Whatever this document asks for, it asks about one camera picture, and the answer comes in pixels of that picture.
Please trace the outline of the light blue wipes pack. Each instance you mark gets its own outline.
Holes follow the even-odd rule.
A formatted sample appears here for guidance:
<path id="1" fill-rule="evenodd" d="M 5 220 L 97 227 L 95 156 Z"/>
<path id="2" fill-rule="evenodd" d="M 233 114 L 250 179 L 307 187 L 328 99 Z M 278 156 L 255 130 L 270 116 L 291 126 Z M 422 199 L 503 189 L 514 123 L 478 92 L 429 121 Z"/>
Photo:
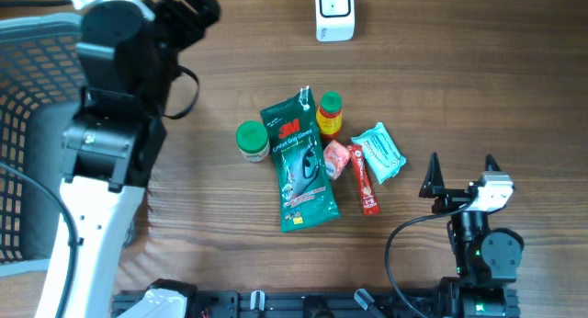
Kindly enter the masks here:
<path id="1" fill-rule="evenodd" d="M 362 147 L 364 157 L 380 184 L 398 175 L 407 162 L 382 122 L 352 137 L 351 141 Z"/>

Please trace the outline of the green 3M gloves packet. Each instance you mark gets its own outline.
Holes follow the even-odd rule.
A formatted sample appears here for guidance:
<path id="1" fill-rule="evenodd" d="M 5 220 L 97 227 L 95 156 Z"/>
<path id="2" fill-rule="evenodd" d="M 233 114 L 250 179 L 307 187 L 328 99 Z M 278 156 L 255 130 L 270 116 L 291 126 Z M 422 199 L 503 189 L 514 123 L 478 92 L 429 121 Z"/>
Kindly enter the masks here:
<path id="1" fill-rule="evenodd" d="M 277 171 L 283 233 L 340 217 L 323 156 L 311 89 L 260 111 Z"/>

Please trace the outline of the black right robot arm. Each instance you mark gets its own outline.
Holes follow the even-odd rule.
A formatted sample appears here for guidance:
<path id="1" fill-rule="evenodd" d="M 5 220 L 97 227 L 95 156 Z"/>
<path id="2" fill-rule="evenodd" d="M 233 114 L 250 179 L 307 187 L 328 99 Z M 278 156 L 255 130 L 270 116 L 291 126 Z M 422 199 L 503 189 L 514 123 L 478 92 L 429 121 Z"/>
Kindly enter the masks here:
<path id="1" fill-rule="evenodd" d="M 434 317 L 515 318 L 521 315 L 516 282 L 525 247 L 507 228 L 491 228 L 489 216 L 506 208 L 515 185 L 491 155 L 485 170 L 465 189 L 445 187 L 438 156 L 431 155 L 419 196 L 432 199 L 435 216 L 448 215 L 447 234 L 457 276 L 436 288 Z"/>

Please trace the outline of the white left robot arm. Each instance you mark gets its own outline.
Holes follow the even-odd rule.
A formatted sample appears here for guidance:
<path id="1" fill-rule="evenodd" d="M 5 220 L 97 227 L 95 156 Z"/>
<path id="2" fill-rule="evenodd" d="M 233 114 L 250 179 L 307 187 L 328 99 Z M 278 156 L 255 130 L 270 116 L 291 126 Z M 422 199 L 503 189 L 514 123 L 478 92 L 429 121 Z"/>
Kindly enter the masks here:
<path id="1" fill-rule="evenodd" d="M 69 0 L 83 12 L 80 106 L 62 134 L 58 223 L 39 317 L 106 317 L 128 229 L 166 130 L 181 51 L 221 15 L 217 0 Z"/>

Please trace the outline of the red yellow sauce bottle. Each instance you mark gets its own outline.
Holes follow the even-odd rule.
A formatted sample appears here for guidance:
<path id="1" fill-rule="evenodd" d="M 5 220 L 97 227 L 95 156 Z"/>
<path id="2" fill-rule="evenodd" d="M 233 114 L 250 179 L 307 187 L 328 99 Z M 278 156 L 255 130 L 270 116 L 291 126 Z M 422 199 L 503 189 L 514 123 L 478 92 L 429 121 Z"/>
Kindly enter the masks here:
<path id="1" fill-rule="evenodd" d="M 316 119 L 323 141 L 333 140 L 339 134 L 343 124 L 342 107 L 343 100 L 337 92 L 329 91 L 322 96 Z"/>

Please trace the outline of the small red patterned box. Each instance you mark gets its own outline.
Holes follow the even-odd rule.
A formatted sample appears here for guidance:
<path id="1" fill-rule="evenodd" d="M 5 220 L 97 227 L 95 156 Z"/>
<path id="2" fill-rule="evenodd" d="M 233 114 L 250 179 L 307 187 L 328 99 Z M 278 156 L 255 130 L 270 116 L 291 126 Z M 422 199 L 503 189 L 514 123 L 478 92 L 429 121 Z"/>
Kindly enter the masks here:
<path id="1" fill-rule="evenodd" d="M 336 180 L 348 163 L 350 156 L 345 146 L 336 140 L 330 141 L 323 150 L 325 169 L 331 180 Z"/>

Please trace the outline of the green lidded jar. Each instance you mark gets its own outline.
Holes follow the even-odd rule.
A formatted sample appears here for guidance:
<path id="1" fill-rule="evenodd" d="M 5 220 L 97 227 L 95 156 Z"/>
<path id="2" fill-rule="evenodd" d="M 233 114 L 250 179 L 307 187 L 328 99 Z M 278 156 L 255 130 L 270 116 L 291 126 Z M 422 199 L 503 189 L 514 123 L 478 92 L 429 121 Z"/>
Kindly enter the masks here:
<path id="1" fill-rule="evenodd" d="M 248 120 L 241 124 L 235 139 L 243 158 L 248 162 L 261 162 L 269 154 L 269 137 L 265 126 L 259 121 Z"/>

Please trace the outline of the red stick sachet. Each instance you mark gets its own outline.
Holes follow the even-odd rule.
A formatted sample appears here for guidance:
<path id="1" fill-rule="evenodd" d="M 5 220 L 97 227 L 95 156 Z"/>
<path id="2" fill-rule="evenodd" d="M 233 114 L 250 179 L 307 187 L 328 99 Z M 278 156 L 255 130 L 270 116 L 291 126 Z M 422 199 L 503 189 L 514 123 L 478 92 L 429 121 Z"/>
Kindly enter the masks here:
<path id="1" fill-rule="evenodd" d="M 363 214 L 365 216 L 378 215 L 380 214 L 380 206 L 368 176 L 362 147 L 351 144 L 347 146 L 347 150 L 356 175 Z"/>

